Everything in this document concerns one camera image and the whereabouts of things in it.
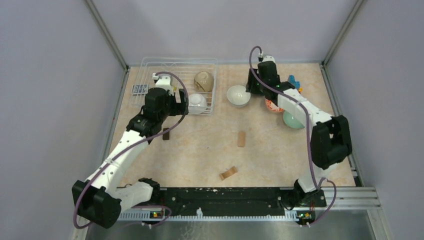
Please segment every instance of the wooden block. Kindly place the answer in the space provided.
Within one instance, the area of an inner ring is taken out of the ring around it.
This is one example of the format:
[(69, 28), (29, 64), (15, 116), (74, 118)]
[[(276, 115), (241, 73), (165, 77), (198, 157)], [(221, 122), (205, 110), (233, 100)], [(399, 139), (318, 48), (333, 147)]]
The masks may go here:
[(221, 180), (223, 181), (224, 179), (232, 176), (233, 174), (237, 173), (237, 168), (235, 166), (232, 166), (228, 171), (223, 172), (219, 175), (219, 177), (221, 178)]
[(238, 132), (237, 146), (239, 148), (244, 148), (245, 147), (245, 143), (246, 143), (246, 133), (244, 131), (239, 131)]
[[(168, 130), (168, 129), (169, 129), (168, 127), (165, 127), (163, 129), (163, 131)], [(166, 141), (166, 140), (169, 140), (169, 139), (170, 139), (170, 132), (167, 132), (167, 133), (162, 135), (162, 140)]]

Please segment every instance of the white bowl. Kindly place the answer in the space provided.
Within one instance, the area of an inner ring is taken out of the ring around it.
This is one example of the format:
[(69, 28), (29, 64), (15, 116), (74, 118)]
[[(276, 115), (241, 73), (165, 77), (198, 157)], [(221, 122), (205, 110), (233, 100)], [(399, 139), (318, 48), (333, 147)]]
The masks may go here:
[(189, 114), (201, 114), (208, 106), (206, 98), (199, 93), (193, 93), (188, 96), (188, 113)]
[(248, 104), (251, 99), (251, 93), (246, 92), (245, 86), (235, 85), (228, 89), (226, 98), (234, 107), (241, 108)]

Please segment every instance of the orange object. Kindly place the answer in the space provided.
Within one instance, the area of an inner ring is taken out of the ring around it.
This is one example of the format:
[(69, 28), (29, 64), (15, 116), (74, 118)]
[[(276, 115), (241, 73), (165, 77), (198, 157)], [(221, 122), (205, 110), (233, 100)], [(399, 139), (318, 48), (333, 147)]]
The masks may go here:
[(266, 108), (273, 111), (274, 113), (282, 113), (284, 109), (276, 106), (271, 100), (265, 99)]
[(238, 141), (237, 141), (237, 147), (244, 148), (246, 143), (246, 133), (244, 131), (238, 132)]
[(237, 173), (237, 168), (235, 166), (232, 166), (228, 171), (223, 172), (219, 175), (219, 177), (221, 178), (221, 180), (223, 181), (224, 179), (232, 176), (233, 174)]

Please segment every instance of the beige bowl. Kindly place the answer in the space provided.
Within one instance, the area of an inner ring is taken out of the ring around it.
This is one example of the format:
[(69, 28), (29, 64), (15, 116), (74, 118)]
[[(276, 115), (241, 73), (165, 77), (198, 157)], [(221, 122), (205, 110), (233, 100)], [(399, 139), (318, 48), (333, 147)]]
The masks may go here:
[(198, 92), (210, 93), (214, 88), (214, 76), (207, 71), (200, 71), (194, 76), (194, 84)]

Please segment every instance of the gray floor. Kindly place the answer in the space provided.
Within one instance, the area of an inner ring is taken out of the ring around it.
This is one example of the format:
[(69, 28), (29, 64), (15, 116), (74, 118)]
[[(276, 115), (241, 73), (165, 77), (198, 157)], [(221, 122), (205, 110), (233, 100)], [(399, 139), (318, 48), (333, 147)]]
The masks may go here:
[(166, 222), (149, 230), (141, 225), (119, 229), (93, 226), (87, 240), (374, 240), (367, 212), (331, 211), (311, 228), (294, 222)]

